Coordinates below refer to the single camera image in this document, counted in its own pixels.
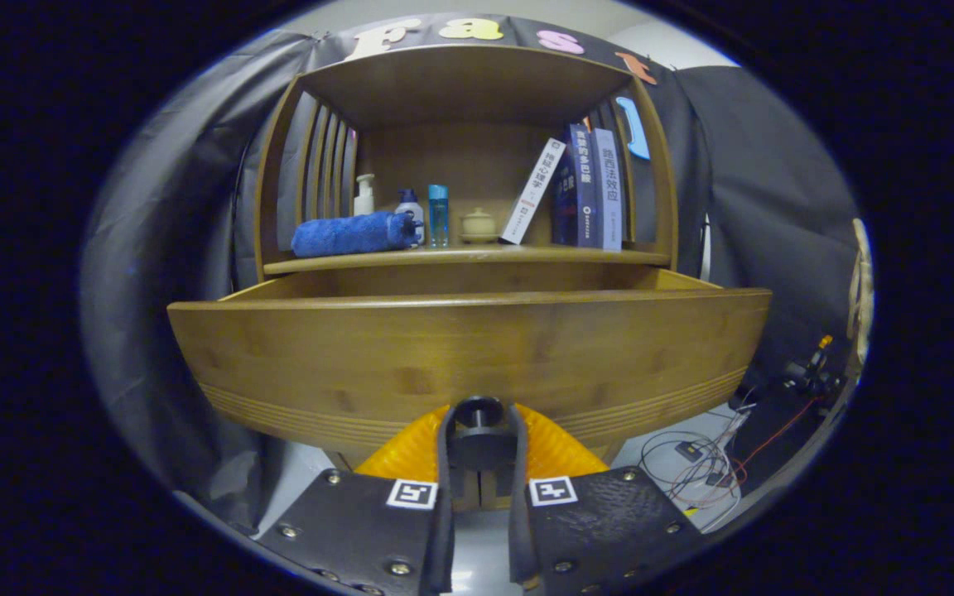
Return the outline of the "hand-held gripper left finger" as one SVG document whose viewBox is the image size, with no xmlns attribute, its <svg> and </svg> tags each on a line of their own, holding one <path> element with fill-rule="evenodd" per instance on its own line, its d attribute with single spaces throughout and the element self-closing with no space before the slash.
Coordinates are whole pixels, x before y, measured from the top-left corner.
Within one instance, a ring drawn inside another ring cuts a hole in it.
<svg viewBox="0 0 954 596">
<path fill-rule="evenodd" d="M 320 471 L 260 544 L 333 595 L 440 595 L 454 554 L 446 405 L 356 470 Z"/>
</svg>

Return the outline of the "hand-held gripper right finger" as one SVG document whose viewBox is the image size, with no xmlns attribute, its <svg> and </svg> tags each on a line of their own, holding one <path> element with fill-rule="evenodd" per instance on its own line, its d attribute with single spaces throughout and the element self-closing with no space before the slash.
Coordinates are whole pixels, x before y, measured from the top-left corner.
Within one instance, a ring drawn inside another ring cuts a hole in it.
<svg viewBox="0 0 954 596">
<path fill-rule="evenodd" d="M 516 434 L 508 559 L 523 592 L 639 593 L 705 549 L 700 529 L 633 465 L 534 474 L 522 407 L 507 417 Z"/>
</svg>

